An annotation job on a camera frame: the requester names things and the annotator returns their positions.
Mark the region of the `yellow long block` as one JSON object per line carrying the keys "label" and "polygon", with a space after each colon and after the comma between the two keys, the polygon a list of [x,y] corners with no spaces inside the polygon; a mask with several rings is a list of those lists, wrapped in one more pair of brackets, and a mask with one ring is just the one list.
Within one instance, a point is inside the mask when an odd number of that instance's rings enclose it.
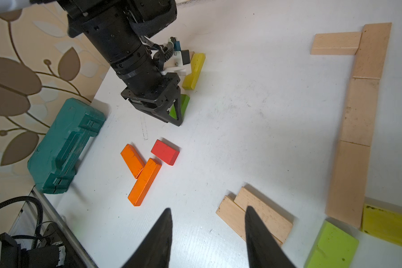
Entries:
{"label": "yellow long block", "polygon": [[204,53],[195,53],[191,60],[191,73],[184,78],[182,87],[185,90],[195,90],[203,64],[205,62]]}

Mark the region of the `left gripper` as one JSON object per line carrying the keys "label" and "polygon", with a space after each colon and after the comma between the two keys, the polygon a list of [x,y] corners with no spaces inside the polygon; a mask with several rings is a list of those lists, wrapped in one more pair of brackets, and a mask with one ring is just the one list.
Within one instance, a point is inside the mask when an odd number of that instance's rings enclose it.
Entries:
{"label": "left gripper", "polygon": [[[183,123],[179,82],[180,77],[176,73],[167,73],[153,89],[148,89],[142,94],[134,94],[127,87],[121,96],[137,110],[179,127]],[[172,108],[175,117],[170,115]]]}

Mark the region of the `wood long block vertical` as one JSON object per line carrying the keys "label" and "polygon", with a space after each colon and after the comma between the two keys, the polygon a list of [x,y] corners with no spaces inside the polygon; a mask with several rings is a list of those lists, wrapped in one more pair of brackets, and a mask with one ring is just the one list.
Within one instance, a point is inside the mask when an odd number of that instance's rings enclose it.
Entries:
{"label": "wood long block vertical", "polygon": [[338,143],[326,215],[361,227],[369,160],[370,147],[346,141]]}

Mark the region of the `yellow-green long block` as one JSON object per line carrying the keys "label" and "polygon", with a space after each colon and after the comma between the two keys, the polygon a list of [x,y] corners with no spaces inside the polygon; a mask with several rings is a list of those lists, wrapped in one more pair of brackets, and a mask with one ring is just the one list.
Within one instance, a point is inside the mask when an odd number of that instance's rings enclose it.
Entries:
{"label": "yellow-green long block", "polygon": [[365,204],[361,231],[402,247],[402,214]]}

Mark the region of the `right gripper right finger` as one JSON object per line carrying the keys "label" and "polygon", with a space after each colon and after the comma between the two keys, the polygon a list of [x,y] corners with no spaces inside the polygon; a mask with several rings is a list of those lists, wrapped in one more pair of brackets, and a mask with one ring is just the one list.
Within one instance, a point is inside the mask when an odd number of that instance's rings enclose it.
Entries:
{"label": "right gripper right finger", "polygon": [[252,206],[245,213],[246,246],[250,268],[294,268]]}

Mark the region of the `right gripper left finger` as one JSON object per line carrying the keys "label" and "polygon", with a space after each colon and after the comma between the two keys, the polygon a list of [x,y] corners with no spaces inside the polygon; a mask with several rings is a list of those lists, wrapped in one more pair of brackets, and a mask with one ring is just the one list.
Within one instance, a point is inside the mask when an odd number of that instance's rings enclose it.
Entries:
{"label": "right gripper left finger", "polygon": [[168,268],[173,238],[172,211],[166,208],[123,268]]}

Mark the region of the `red block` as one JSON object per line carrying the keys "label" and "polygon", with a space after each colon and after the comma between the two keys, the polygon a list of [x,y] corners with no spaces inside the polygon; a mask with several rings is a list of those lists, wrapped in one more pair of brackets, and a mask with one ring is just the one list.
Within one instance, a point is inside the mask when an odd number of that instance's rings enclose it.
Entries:
{"label": "red block", "polygon": [[175,164],[179,156],[179,150],[170,147],[160,140],[155,142],[151,153],[170,166]]}

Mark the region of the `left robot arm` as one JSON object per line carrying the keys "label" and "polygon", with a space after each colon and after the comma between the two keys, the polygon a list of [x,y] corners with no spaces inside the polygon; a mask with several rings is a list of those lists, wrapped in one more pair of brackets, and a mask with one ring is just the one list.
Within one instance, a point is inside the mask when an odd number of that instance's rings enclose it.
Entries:
{"label": "left robot arm", "polygon": [[[176,20],[175,1],[60,1],[67,12],[68,36],[85,35],[116,72],[126,88],[122,97],[137,110],[163,122],[183,121],[180,78],[165,73],[174,43],[158,45],[151,38]],[[38,72],[21,58],[0,57],[0,116],[28,113],[30,95],[43,84]]]}

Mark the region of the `dark green block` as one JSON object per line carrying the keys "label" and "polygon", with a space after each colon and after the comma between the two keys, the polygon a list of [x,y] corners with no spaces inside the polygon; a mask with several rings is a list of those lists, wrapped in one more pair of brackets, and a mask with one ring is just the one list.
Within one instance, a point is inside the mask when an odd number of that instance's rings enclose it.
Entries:
{"label": "dark green block", "polygon": [[[190,96],[186,95],[186,94],[181,94],[180,95],[180,110],[181,110],[181,114],[182,117],[184,117],[185,112],[186,112],[186,108],[189,104],[190,101]],[[176,110],[175,110],[175,103],[171,106],[170,110],[169,110],[169,115],[171,117],[173,117],[174,119],[177,119],[177,114],[176,114]]]}

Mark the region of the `light green small block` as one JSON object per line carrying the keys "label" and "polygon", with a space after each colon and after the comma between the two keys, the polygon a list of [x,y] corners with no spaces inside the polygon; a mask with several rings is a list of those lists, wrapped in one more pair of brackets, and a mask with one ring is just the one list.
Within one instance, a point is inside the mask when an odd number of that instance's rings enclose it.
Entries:
{"label": "light green small block", "polygon": [[304,267],[349,268],[358,245],[356,238],[324,221]]}

